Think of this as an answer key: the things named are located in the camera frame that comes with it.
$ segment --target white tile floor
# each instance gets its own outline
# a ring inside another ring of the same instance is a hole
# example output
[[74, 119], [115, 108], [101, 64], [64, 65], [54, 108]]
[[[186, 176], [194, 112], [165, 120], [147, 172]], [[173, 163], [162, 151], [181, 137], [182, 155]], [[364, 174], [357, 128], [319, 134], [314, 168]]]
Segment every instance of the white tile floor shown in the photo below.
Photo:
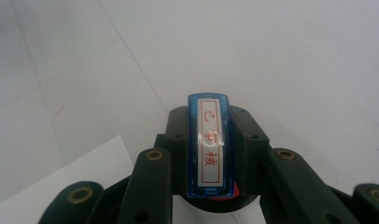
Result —
[[135, 160], [200, 91], [379, 183], [379, 1], [0, 0], [0, 202], [117, 134]]

